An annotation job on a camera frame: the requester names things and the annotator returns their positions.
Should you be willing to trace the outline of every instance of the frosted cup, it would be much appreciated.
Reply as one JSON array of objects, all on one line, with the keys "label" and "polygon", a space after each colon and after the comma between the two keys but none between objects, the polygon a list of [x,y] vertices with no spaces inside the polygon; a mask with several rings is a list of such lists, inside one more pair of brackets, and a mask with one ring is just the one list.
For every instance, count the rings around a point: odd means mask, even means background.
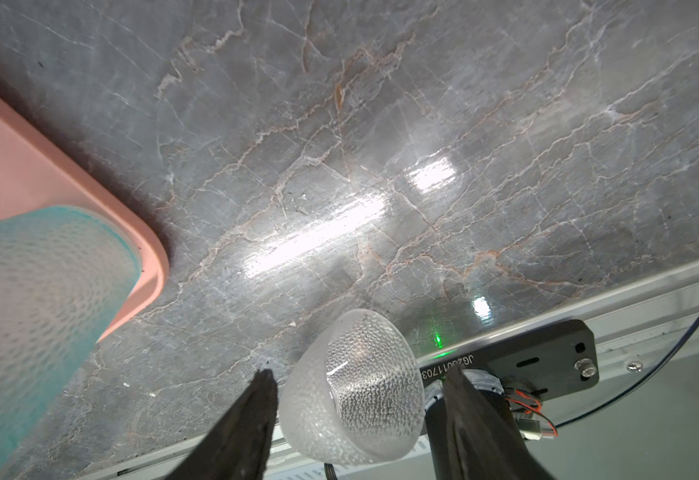
[{"label": "frosted cup", "polygon": [[419,437],[423,396],[401,333],[379,313],[351,310],[294,367],[280,399],[280,427],[292,447],[319,462],[388,462]]},{"label": "frosted cup", "polygon": [[137,252],[75,207],[0,220],[0,466],[123,306],[142,272]]}]

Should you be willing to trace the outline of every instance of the black metal bracket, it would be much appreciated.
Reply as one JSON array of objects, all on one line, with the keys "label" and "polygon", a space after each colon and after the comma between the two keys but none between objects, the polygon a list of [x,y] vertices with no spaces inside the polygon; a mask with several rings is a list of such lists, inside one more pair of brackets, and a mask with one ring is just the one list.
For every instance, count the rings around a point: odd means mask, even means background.
[{"label": "black metal bracket", "polygon": [[598,373],[585,377],[575,367],[583,359],[597,367],[594,335],[581,320],[564,320],[467,353],[443,356],[420,371],[427,386],[455,365],[486,370],[505,388],[527,390],[548,400],[597,384]]}]

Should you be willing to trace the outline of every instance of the pink tray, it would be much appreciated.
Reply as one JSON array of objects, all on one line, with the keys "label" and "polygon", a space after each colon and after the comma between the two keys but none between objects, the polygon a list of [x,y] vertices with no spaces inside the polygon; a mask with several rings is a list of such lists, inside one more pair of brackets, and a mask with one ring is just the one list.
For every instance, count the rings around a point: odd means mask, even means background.
[{"label": "pink tray", "polygon": [[83,168],[0,99],[0,220],[54,205],[107,217],[142,255],[142,276],[103,339],[152,303],[168,276],[168,257],[154,232]]}]

